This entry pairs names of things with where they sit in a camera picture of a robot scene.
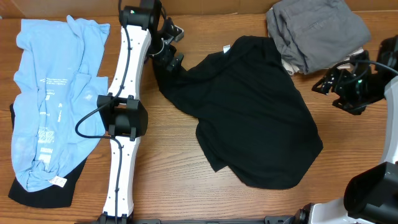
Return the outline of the black t-shirt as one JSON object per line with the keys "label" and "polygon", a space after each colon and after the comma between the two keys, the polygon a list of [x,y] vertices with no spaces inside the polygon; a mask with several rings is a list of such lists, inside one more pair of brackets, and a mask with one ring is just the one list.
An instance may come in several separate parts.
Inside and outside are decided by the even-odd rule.
{"label": "black t-shirt", "polygon": [[196,137],[213,170],[284,190],[300,183],[323,149],[317,126],[269,37],[242,36],[191,69],[153,69],[160,92],[198,120]]}

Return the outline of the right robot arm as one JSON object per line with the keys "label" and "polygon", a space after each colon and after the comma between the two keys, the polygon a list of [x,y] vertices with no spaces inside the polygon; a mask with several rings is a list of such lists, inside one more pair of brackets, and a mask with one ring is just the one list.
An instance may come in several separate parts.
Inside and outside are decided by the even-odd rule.
{"label": "right robot arm", "polygon": [[310,203],[278,223],[397,223],[397,37],[381,42],[376,61],[363,52],[347,61],[352,71],[333,66],[312,88],[339,98],[333,106],[360,115],[372,103],[387,101],[387,125],[379,164],[353,177],[343,197],[328,203]]}

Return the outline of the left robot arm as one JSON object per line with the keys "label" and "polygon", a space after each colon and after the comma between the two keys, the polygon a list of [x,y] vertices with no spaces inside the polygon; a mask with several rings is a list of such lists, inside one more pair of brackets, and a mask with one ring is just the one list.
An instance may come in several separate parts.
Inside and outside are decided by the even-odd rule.
{"label": "left robot arm", "polygon": [[125,6],[119,21],[121,49],[116,73],[107,94],[97,99],[111,144],[108,193],[97,223],[132,223],[136,155],[148,125],[139,90],[146,60],[151,58],[166,72],[180,70],[183,60],[171,43],[181,40],[184,30],[166,15],[160,0]]}

